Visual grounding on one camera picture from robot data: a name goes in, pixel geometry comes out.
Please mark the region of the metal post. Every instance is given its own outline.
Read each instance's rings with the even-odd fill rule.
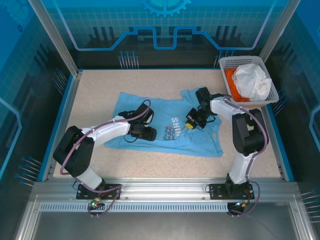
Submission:
[[[297,6],[301,0],[289,0],[285,8],[283,9],[278,21],[276,22],[273,31],[271,32],[268,40],[266,41],[259,57],[262,58],[263,62],[267,61],[270,53],[274,49],[276,43],[278,42],[280,36],[285,30],[289,20],[296,11]]]
[[[49,38],[53,42],[55,48],[59,52],[62,60],[64,61],[66,67],[69,69],[70,73],[74,77],[78,77],[78,68],[70,55],[63,39],[61,38],[58,29],[56,28],[54,22],[52,21],[46,7],[41,2],[41,0],[28,0],[31,7],[33,8],[35,14],[39,18],[42,26],[44,27]]]

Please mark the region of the speckled tabletop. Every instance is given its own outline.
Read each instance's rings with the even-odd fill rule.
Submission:
[[[206,86],[211,94],[227,93],[220,70],[84,70],[77,89],[68,127],[95,126],[112,118],[120,92],[142,97],[181,99],[180,92]],[[221,157],[119,150],[97,147],[91,166],[103,177],[210,178],[225,177],[235,161],[231,124],[220,117]],[[53,176],[59,173],[57,164]],[[279,177],[271,144],[256,159],[252,177]]]

